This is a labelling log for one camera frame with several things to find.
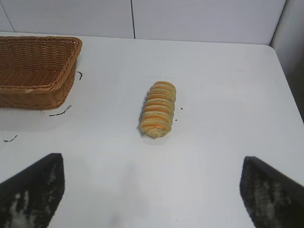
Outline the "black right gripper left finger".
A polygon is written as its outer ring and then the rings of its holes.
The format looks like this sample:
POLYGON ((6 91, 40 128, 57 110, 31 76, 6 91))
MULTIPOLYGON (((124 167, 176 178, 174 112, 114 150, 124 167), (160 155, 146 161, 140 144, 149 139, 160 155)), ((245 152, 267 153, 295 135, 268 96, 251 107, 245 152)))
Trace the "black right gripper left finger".
POLYGON ((0 226, 48 227, 64 192, 63 156, 50 153, 0 184, 0 226))

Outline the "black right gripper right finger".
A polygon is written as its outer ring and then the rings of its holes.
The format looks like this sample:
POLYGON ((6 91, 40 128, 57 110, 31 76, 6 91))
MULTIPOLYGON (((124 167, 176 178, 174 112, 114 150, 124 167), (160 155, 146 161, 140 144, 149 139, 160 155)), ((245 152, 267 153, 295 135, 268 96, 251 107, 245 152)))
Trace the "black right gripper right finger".
POLYGON ((244 158, 239 191, 254 227, 304 226, 304 187, 259 158, 244 158))

